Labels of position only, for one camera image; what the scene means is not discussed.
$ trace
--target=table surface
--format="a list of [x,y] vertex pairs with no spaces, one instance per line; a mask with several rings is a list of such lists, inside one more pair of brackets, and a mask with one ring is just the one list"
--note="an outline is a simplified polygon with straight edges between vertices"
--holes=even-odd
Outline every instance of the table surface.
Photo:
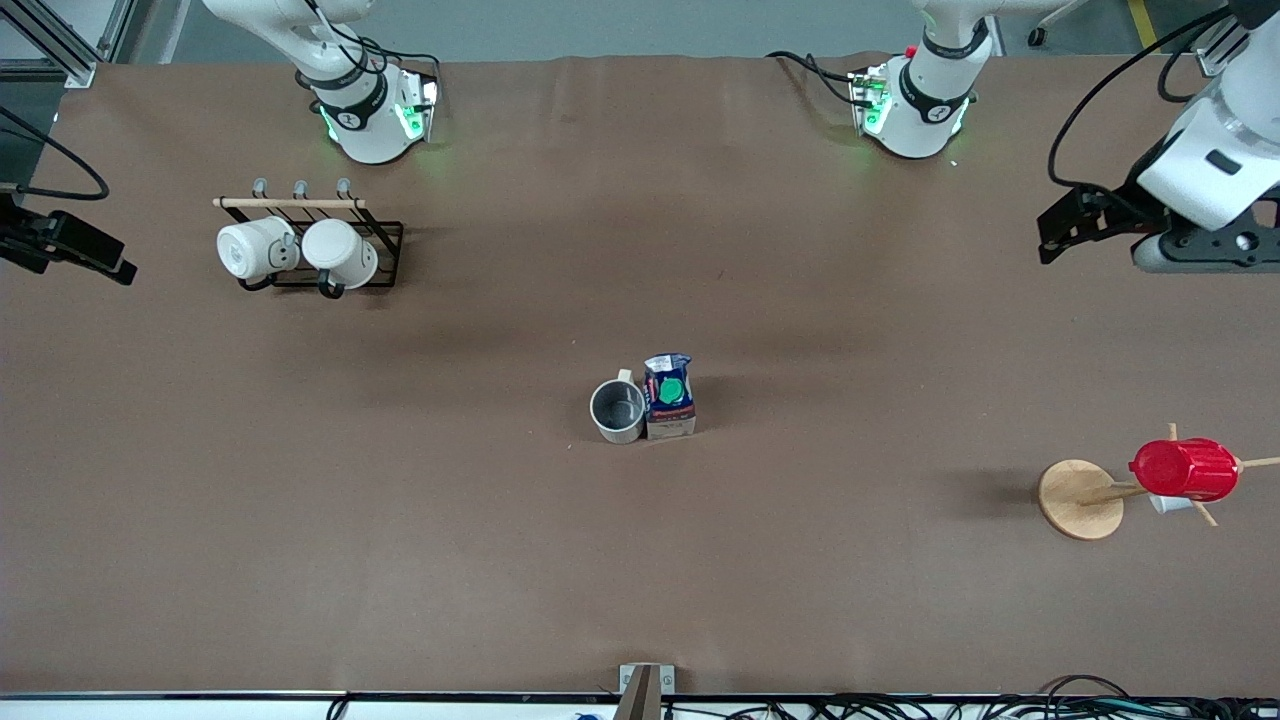
[[[772,60],[449,65],[436,140],[380,168],[288,65],[106,67],[55,137],[118,287],[4,268],[0,688],[1265,694],[1280,501],[1142,500],[1070,541],[1033,488],[1124,477],[1166,421],[1280,450],[1280,283],[1038,264],[1044,154],[1115,59],[993,60],[937,158],[895,159]],[[854,67],[846,61],[837,67]],[[1114,183],[1176,109],[1158,63],[1064,149]],[[219,195],[349,177],[399,284],[239,290]],[[46,152],[37,181],[83,187]],[[32,201],[37,209],[56,205]],[[586,401],[692,355],[698,433],[607,445]]]

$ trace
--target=yellow tape stripe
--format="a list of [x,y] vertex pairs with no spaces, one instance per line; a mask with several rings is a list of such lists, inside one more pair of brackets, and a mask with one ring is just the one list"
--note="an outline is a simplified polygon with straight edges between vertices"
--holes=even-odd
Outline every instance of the yellow tape stripe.
[[1128,0],[1129,14],[1133,15],[1133,27],[1138,29],[1138,40],[1146,47],[1156,41],[1156,27],[1151,24],[1151,13],[1147,12],[1144,0]]

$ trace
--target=blue carton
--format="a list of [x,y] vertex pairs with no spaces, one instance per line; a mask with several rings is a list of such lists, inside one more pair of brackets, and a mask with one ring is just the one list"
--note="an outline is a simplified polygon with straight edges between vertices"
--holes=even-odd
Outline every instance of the blue carton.
[[678,352],[654,355],[644,361],[644,397],[648,410],[645,424],[649,439],[681,437],[694,433],[698,419],[694,391],[689,387],[689,361]]

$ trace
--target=gray floor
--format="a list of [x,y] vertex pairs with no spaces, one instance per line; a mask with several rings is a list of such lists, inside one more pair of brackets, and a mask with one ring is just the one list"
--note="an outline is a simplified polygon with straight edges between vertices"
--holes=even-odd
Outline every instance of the gray floor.
[[[201,0],[143,0],[131,32],[133,63],[283,63],[257,37],[215,18]],[[1157,33],[1216,6],[1215,0],[1147,0]],[[1128,54],[1140,42],[1126,0],[1093,0],[1028,47],[1037,17],[1002,17],[1005,51]],[[920,37],[905,0],[381,0],[355,24],[406,53],[449,61],[545,60],[564,55],[760,56],[772,50],[838,56],[900,51]],[[58,82],[0,82],[0,104],[44,128],[63,90]],[[0,181],[31,177],[40,146],[0,135]]]

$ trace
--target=black metal rack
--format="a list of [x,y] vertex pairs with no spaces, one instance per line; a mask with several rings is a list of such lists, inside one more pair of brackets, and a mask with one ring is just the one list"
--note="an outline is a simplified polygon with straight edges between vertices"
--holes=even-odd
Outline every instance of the black metal rack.
[[[334,215],[330,215],[330,211],[349,215],[351,219],[346,217],[338,217],[337,219],[351,224],[360,233],[360,237],[365,240],[376,237],[380,241],[372,243],[378,250],[378,272],[360,290],[396,286],[396,278],[399,274],[401,250],[404,241],[404,223],[375,218],[365,200],[351,193],[351,181],[347,178],[338,181],[335,200],[312,200],[307,197],[307,183],[305,181],[294,183],[293,197],[291,200],[271,200],[266,196],[266,179],[257,178],[253,181],[252,197],[236,199],[220,196],[214,199],[214,205],[225,210],[237,223],[248,223],[255,219],[250,218],[244,211],[250,209],[262,210],[266,215],[280,218],[293,229],[292,242],[298,243],[302,242],[302,236],[307,232],[307,228],[320,220],[333,219]],[[289,210],[293,210],[294,214],[291,215]],[[297,214],[305,215],[305,219],[296,217]],[[298,266],[293,270],[271,273],[261,281],[252,283],[243,279],[237,279],[237,282],[250,292],[269,287],[314,287],[320,291],[320,295],[333,300],[343,295],[342,290],[334,292],[329,283],[321,283],[320,272],[311,266],[306,259],[300,259]]]

